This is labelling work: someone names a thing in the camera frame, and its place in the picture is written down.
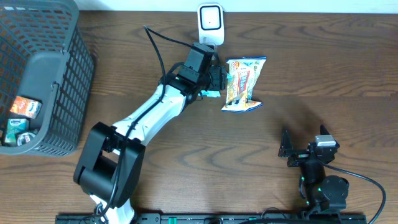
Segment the orange juice carton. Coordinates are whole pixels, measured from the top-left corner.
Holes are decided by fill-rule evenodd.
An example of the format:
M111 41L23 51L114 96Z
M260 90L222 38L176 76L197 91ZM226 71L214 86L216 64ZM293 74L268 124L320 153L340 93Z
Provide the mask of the orange juice carton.
M36 119L41 107L42 104L39 101L25 98L22 96L16 96L11 106L10 112L31 119Z

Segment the teal candy wrapper bag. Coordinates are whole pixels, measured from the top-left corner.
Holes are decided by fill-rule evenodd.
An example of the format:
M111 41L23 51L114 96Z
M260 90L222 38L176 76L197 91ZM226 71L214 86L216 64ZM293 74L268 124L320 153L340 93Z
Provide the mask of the teal candy wrapper bag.
M219 98L221 96L221 92L227 88L229 74L222 73L221 75L213 75L212 77L215 78L215 80L212 81L210 88L202 90L200 95L210 98Z

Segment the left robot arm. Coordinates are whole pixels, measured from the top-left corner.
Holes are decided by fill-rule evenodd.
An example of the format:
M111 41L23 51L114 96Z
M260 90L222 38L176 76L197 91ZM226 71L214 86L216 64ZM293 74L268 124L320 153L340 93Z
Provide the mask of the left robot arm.
M203 90L225 88L226 70L199 70L176 63L165 72L154 94L135 112L111 126L99 122L89 132L73 180L95 202L92 215L78 223L131 223L130 196L137 187L146 146Z

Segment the yellow blue snack bag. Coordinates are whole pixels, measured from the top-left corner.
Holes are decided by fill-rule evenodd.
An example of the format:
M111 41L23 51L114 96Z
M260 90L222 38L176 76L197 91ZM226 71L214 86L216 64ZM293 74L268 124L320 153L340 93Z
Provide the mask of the yellow blue snack bag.
M226 60L228 73L223 112L245 113L262 106L261 102L252 99L252 93L266 60L266 56Z

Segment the green tissue pack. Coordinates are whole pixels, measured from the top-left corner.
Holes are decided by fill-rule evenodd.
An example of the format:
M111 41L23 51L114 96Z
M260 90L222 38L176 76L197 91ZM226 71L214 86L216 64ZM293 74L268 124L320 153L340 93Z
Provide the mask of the green tissue pack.
M25 118L8 119L6 133L4 136L4 144L16 145L17 135L24 133L29 129L29 120Z

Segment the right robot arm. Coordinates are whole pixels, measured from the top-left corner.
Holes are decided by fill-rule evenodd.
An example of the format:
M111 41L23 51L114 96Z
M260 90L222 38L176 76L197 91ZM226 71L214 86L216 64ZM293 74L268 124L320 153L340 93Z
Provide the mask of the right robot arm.
M284 129L278 152L279 157L287 158L288 167L298 167L301 177L299 192L307 202L302 217L312 215L337 214L346 208L349 182L337 175L326 175L325 166L335 159L340 145L327 131L320 126L320 134L306 149L293 147L289 132Z

